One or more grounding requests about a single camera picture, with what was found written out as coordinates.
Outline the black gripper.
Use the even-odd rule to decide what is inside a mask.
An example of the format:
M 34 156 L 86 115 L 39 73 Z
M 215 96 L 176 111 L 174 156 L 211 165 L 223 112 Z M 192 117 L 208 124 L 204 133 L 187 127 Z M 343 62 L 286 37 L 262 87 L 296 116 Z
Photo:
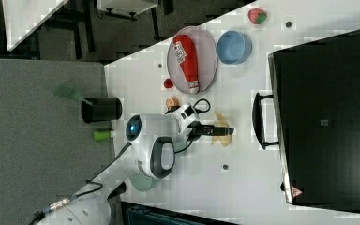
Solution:
M 198 140 L 201 136 L 228 136 L 228 135 L 233 135 L 233 131 L 214 131 L 213 133 L 213 129 L 214 126 L 213 125 L 202 125 L 200 122 L 196 123 L 195 125 L 190 125 L 189 128 L 191 129 L 191 131 L 188 134 L 188 139 L 190 141 L 196 141 Z M 221 127 L 221 126 L 215 126 L 215 129 L 228 129 L 228 130 L 233 130 L 232 127 Z

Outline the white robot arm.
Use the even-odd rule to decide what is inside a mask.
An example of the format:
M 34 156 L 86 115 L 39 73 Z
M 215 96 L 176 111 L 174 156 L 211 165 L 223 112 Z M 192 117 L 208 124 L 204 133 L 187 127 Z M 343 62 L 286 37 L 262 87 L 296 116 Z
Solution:
M 164 114 L 141 113 L 126 125 L 127 144 L 116 159 L 73 195 L 35 213 L 29 225 L 109 225 L 110 195 L 134 175 L 163 179 L 173 170 L 175 154 L 201 136 L 230 136 L 231 127 L 203 125 L 193 105 Z

